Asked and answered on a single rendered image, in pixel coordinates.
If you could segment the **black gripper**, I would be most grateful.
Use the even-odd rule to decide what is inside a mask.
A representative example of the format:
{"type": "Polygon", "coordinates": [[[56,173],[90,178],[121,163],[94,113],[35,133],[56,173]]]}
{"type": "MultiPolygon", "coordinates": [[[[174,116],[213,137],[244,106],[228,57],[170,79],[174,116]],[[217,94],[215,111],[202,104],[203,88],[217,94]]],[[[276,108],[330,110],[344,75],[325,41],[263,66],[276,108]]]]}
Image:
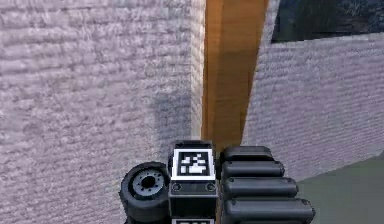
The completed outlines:
{"type": "Polygon", "coordinates": [[[170,224],[167,167],[161,162],[144,162],[133,167],[120,185],[120,201],[126,214],[124,224],[170,224]]]}

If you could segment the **dark window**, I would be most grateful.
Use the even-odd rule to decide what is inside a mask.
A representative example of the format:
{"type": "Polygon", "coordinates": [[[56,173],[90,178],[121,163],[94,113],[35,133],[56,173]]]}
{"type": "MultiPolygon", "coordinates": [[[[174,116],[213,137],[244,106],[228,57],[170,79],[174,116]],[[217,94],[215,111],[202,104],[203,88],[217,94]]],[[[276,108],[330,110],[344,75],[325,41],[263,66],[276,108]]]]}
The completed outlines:
{"type": "Polygon", "coordinates": [[[384,0],[281,0],[272,43],[384,32],[384,0]]]}

